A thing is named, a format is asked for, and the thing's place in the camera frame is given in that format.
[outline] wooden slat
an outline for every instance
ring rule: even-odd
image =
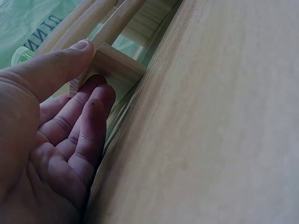
[[[298,222],[298,11],[183,1],[104,158],[88,223]]]
[[[87,38],[107,13],[115,6],[117,0],[97,0],[68,29],[52,50],[65,49],[79,40]]]
[[[34,57],[46,54],[52,50],[55,44],[73,25],[73,23],[94,3],[94,0],[85,0],[68,15],[45,42],[37,49]]]

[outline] skin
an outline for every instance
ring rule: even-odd
[[[115,92],[99,75],[45,101],[88,68],[93,45],[0,70],[1,223],[78,223],[99,165]]]

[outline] wooden board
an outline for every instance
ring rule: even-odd
[[[298,11],[296,0],[183,1],[88,223],[298,223]]]

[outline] light wood surface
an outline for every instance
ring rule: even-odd
[[[73,23],[94,3],[95,0],[84,0],[81,5],[76,7],[53,31],[53,33],[45,40],[45,42],[37,49],[34,57],[46,54],[52,50],[55,44],[65,34],[65,32],[73,25]]]
[[[104,158],[88,223],[298,223],[298,11],[183,1]]]
[[[91,41],[95,49],[99,48],[104,42],[112,45],[145,1],[146,0],[125,0],[92,38]],[[93,68],[90,68],[86,72],[82,73],[78,78],[70,81],[70,97],[73,97],[88,77],[94,74],[93,70]]]
[[[117,0],[95,1],[65,32],[52,51],[68,48],[76,42],[86,39],[109,11],[113,9],[116,2]]]

